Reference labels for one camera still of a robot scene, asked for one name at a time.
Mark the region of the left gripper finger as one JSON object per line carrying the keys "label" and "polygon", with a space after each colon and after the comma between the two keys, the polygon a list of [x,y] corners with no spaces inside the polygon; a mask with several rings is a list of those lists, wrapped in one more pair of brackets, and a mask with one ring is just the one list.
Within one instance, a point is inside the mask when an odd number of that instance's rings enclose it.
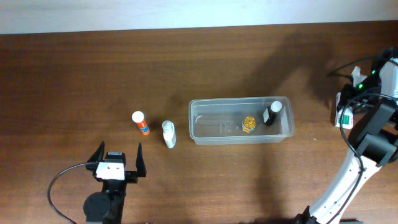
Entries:
{"label": "left gripper finger", "polygon": [[139,143],[136,156],[136,172],[138,177],[146,177],[146,165],[144,163],[142,144]]}
{"label": "left gripper finger", "polygon": [[97,150],[92,154],[92,156],[87,160],[87,162],[100,162],[104,157],[104,147],[105,143],[102,141],[97,148]]}

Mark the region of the white green medicine box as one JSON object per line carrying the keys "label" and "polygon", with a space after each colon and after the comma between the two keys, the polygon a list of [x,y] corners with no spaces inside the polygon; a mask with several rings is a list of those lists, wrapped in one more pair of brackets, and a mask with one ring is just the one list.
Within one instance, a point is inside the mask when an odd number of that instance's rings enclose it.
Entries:
{"label": "white green medicine box", "polygon": [[348,106],[344,114],[343,109],[338,109],[338,103],[340,102],[341,93],[336,94],[336,113],[335,113],[335,127],[339,128],[340,124],[343,125],[343,129],[352,129],[354,126],[354,114],[351,106]]}

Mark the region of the white spray bottle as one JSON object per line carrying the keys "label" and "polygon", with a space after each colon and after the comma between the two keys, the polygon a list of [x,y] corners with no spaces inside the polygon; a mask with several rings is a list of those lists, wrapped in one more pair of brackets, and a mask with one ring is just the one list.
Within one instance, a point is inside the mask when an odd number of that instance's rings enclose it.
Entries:
{"label": "white spray bottle", "polygon": [[164,121],[162,123],[163,129],[163,138],[165,141],[166,146],[171,149],[175,147],[176,144],[176,133],[175,133],[175,126],[171,121]]}

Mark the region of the dark bottle white cap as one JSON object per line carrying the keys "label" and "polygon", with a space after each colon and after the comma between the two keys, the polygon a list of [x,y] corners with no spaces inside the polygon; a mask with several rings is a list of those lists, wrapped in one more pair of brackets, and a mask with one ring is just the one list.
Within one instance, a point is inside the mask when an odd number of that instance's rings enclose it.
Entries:
{"label": "dark bottle white cap", "polygon": [[265,125],[267,126],[273,125],[281,109],[282,109],[282,103],[280,101],[272,102],[271,105],[266,108],[265,112],[263,112],[263,120]]}

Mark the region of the small jar gold lid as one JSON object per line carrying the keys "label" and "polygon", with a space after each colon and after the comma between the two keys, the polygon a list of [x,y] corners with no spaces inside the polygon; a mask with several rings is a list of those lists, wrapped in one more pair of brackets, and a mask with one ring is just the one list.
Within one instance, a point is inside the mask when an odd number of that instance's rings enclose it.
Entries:
{"label": "small jar gold lid", "polygon": [[251,133],[256,128],[256,120],[252,116],[247,116],[243,119],[242,130],[246,133]]}

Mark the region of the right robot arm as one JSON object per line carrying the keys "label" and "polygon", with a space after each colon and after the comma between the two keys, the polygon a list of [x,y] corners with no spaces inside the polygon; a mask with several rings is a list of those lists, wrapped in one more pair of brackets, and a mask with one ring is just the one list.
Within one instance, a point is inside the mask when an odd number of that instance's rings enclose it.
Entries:
{"label": "right robot arm", "polygon": [[384,129],[397,126],[397,47],[389,47],[372,60],[371,73],[354,68],[350,82],[337,95],[336,121],[343,128],[344,113],[366,114],[341,137],[349,149],[342,166],[324,194],[294,223],[341,223],[341,217],[360,188],[380,169],[397,160],[397,135]]}

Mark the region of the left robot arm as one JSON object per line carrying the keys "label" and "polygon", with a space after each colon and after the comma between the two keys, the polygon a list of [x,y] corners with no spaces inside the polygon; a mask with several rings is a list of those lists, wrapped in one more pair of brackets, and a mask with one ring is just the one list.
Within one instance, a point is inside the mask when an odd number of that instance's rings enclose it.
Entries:
{"label": "left robot arm", "polygon": [[87,160],[86,169],[103,186],[101,191],[91,194],[84,202],[86,223],[121,223],[127,184],[136,184],[147,174],[141,144],[138,145],[136,170],[133,171],[125,169],[125,153],[105,153],[104,148],[105,143],[102,142]]}

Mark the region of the clear plastic container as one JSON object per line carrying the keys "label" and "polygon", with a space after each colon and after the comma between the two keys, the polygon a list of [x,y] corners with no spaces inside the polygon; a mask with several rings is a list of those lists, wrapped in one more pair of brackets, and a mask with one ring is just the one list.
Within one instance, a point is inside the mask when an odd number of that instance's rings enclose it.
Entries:
{"label": "clear plastic container", "polygon": [[[282,109],[273,125],[267,126],[263,112],[274,101],[280,101]],[[251,133],[242,130],[247,116],[256,120]],[[193,100],[188,117],[190,137],[197,145],[278,143],[295,134],[292,105],[285,96]]]}

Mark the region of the orange tube white cap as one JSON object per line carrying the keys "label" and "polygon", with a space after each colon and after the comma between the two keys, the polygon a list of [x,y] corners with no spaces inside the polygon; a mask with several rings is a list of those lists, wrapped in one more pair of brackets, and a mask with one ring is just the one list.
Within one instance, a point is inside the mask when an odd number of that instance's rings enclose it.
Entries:
{"label": "orange tube white cap", "polygon": [[135,111],[133,112],[131,118],[137,124],[137,127],[140,129],[143,135],[147,136],[150,134],[150,129],[145,121],[145,116],[143,112]]}

